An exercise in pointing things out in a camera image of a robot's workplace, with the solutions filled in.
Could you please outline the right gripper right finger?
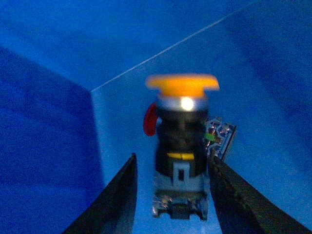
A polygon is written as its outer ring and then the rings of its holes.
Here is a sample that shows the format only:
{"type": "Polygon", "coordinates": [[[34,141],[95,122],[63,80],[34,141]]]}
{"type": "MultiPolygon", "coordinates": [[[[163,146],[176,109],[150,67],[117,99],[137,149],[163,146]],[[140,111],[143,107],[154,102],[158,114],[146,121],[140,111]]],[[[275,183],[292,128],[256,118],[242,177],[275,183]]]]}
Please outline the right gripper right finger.
{"type": "Polygon", "coordinates": [[[310,234],[211,151],[210,190],[224,234],[310,234]]]}

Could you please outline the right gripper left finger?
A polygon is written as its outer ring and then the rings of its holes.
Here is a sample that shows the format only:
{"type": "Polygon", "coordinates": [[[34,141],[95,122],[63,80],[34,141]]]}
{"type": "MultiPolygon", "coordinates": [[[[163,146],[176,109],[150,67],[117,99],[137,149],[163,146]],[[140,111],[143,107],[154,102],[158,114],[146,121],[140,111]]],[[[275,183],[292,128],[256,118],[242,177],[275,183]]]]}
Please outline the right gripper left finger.
{"type": "Polygon", "coordinates": [[[137,205],[137,156],[122,166],[65,234],[130,234],[137,205]]]}

